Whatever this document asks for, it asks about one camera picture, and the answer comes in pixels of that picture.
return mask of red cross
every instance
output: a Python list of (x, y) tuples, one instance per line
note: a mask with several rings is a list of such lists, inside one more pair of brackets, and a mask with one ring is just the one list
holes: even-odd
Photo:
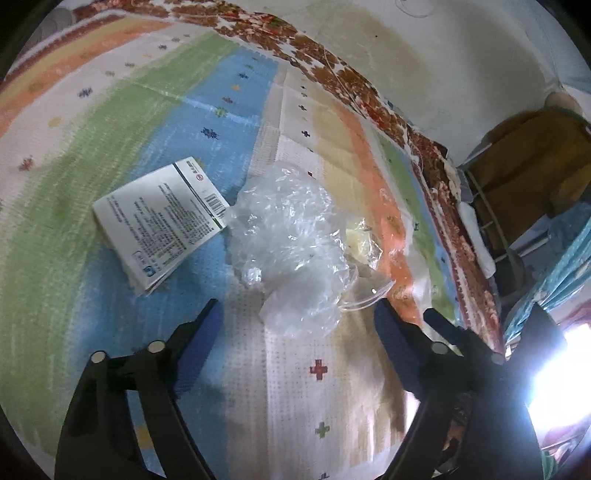
[(18, 166), (18, 171), (30, 171), (33, 167), (33, 157), (25, 158)]
[(316, 360), (315, 366), (310, 367), (310, 373), (316, 375), (316, 380), (322, 380), (322, 375), (327, 373), (328, 370), (328, 367), (322, 365), (322, 360)]

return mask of green cross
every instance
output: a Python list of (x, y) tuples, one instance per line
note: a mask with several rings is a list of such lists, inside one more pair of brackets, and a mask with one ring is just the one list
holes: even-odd
[(326, 436), (326, 432), (330, 431), (330, 425), (324, 425), (324, 422), (321, 421), (318, 425), (318, 428), (315, 430), (316, 434), (323, 439)]
[(213, 113), (215, 113), (219, 118), (226, 118), (228, 115), (228, 111), (222, 107), (216, 108)]

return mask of plastic bag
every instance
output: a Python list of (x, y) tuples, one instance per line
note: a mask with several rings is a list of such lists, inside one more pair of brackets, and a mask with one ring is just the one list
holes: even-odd
[(264, 295), (259, 315), (273, 333), (324, 336), (338, 324), (339, 307), (364, 306), (364, 291), (379, 299), (371, 293), (374, 285), (367, 290), (367, 278), (376, 280), (368, 263), (375, 267), (381, 256), (375, 238), (296, 166), (277, 163), (248, 180), (229, 209), (228, 227), (232, 265), (243, 283)]

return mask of blue cloth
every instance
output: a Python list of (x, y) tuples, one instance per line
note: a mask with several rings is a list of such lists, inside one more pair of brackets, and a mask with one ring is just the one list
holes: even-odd
[(563, 253), (509, 312), (506, 342), (519, 335), (535, 301), (545, 310), (556, 308), (591, 278), (591, 205), (577, 203), (553, 221), (548, 235), (552, 248)]
[[(276, 61), (243, 47), (221, 59), (212, 74), (186, 92), (181, 105), (153, 132), (126, 180), (193, 156), (234, 204), (246, 181), (276, 71)], [(128, 355), (154, 339), (167, 339), (179, 324), (194, 320), (209, 299), (224, 301), (229, 269), (222, 233), (195, 250), (152, 295), (137, 297), (116, 254), (101, 246), (88, 263), (85, 300), (71, 332), (78, 346), (76, 366), (81, 371), (89, 352), (98, 349), (107, 348), (111, 356)], [(225, 342), (222, 327), (193, 388), (177, 402), (219, 480), (229, 478), (222, 392)], [(136, 397), (130, 395), (129, 403), (134, 424), (140, 426), (143, 418)], [(148, 469), (164, 474), (153, 450), (142, 454)]]

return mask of colorful rug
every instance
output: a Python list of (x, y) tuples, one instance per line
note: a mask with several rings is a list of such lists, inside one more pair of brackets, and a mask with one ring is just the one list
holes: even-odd
[[(388, 298), (405, 320), (432, 334), (421, 312), (433, 306), (498, 348), (440, 147), (276, 17), (141, 0), (75, 13), (80, 22), (20, 59), (0, 91), (0, 402), (11, 423), (54, 455), (93, 351), (125, 355), (167, 338), (214, 297), (224, 329), (179, 406), (216, 477), (380, 475), (403, 437), (404, 392), (371, 309), (344, 315), (322, 340), (273, 337), (226, 263), (223, 235), (135, 297), (90, 206), (190, 155), (230, 204), (247, 177), (296, 163), (374, 227), (380, 268), (396, 280)], [(159, 471), (139, 418), (137, 427)]]

